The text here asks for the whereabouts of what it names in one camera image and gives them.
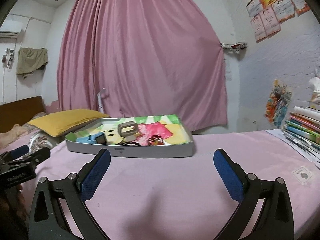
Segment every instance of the white wall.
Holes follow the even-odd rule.
[[[44,73],[42,85],[42,97],[46,105],[58,99],[56,74],[61,41],[75,0],[68,0],[57,8],[52,21],[52,27],[48,34],[46,47],[49,53],[49,63]],[[232,20],[226,10],[226,0],[194,0],[204,15],[211,23],[218,38],[222,43],[236,42],[235,31]],[[238,63],[232,56],[226,56],[227,69],[229,71],[227,80],[228,94],[228,126],[211,127],[197,131],[197,133],[226,133],[236,131],[236,121],[239,106],[239,69]]]
[[[289,111],[307,106],[308,81],[320,65],[320,25],[311,11],[281,24],[281,31],[256,43],[250,17],[242,0],[227,0],[236,39],[248,43],[239,62],[240,101],[237,131],[273,129],[264,117],[273,81],[293,89]]]
[[[42,83],[42,99],[45,105],[51,105],[58,100],[57,92],[57,69],[61,42],[69,14],[76,0],[68,0],[59,6],[53,16],[51,29],[48,33],[46,48],[48,50],[49,63],[44,71]]]
[[[43,71],[35,71],[33,75],[28,75],[25,79],[23,79],[22,76],[17,77],[16,66],[18,62],[18,52],[20,47],[31,47],[35,49],[45,47],[51,25],[49,22],[53,19],[54,11],[54,8],[41,5],[31,0],[18,0],[7,16],[6,20],[22,22],[23,31],[17,39],[0,38],[1,57],[5,54],[7,48],[15,49],[12,69],[6,68],[4,64],[1,65],[0,102],[10,103],[12,101],[41,95]]]

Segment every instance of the curtain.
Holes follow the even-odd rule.
[[[190,130],[227,124],[224,55],[192,0],[77,0],[60,53],[63,110],[177,114]]]

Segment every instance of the pink tablecloth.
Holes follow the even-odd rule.
[[[310,231],[320,204],[320,171],[312,163],[265,131],[195,135],[194,141],[196,153],[190,158],[112,157],[94,197],[86,202],[112,240],[212,240],[237,206],[212,162],[218,148],[260,179],[284,178],[292,203],[295,238]],[[69,152],[63,142],[38,166],[38,179],[65,178],[93,157]],[[301,166],[313,174],[306,185],[291,173]],[[28,205],[38,179],[24,185]],[[244,235],[250,233],[258,214],[256,209]],[[80,235],[74,222],[70,226]]]

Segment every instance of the pillow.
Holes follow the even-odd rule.
[[[47,134],[56,137],[66,135],[72,130],[83,127],[95,119],[106,117],[109,117],[109,115],[102,114],[98,111],[76,109],[48,114],[31,120],[28,124],[34,125]]]

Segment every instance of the square sticker on table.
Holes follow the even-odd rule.
[[[308,171],[305,167],[301,167],[296,171],[293,171],[292,173],[303,184],[305,184],[312,177],[312,173]]]

